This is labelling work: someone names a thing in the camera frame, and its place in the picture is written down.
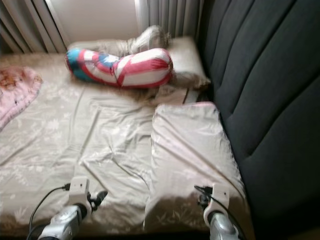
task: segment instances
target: dark gray headboard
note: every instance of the dark gray headboard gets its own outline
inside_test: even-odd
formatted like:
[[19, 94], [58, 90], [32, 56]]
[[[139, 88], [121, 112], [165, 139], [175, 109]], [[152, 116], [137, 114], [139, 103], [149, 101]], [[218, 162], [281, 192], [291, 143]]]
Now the dark gray headboard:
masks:
[[257, 237], [319, 226], [320, 0], [205, 0], [198, 47]]

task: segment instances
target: pink blanket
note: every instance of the pink blanket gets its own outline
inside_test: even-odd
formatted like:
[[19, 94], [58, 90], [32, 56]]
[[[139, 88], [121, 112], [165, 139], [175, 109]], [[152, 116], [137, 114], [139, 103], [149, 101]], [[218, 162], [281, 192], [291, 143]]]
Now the pink blanket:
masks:
[[41, 77], [29, 67], [0, 69], [0, 131], [37, 97]]

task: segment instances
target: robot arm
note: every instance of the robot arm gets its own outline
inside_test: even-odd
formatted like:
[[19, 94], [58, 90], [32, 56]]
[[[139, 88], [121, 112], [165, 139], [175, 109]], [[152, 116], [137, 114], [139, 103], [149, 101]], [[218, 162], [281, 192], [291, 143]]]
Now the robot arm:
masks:
[[[210, 240], [238, 240], [239, 231], [228, 218], [227, 208], [229, 207], [229, 190], [222, 184], [214, 183], [212, 187], [200, 187], [202, 194], [198, 204], [201, 205], [203, 219], [210, 228]], [[224, 207], [212, 200], [218, 200]]]
[[74, 177], [70, 183], [69, 205], [51, 218], [38, 240], [71, 240], [78, 233], [81, 222], [97, 210], [107, 194], [107, 191], [102, 191], [92, 199], [89, 179], [85, 176]]

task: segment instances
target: beige sheet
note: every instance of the beige sheet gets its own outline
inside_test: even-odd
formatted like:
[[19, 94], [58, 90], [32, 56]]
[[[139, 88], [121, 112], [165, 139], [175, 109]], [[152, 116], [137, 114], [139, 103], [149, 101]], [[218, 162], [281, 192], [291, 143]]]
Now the beige sheet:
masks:
[[[154, 113], [146, 92], [72, 79], [63, 54], [0, 59], [0, 67], [8, 65], [35, 69], [43, 85], [34, 102], [0, 132], [0, 235], [26, 235], [42, 197], [77, 175], [89, 177], [90, 192], [109, 191], [80, 235], [140, 233]], [[67, 192], [53, 193], [34, 224], [47, 223], [67, 200]]]

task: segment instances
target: gray curtain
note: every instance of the gray curtain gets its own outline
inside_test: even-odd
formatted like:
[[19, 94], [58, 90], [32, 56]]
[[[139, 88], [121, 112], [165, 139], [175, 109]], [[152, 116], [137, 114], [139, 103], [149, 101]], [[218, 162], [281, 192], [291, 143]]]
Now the gray curtain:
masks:
[[138, 28], [160, 25], [171, 36], [198, 38], [204, 0], [135, 0]]
[[66, 51], [45, 0], [0, 0], [0, 34], [14, 53]]

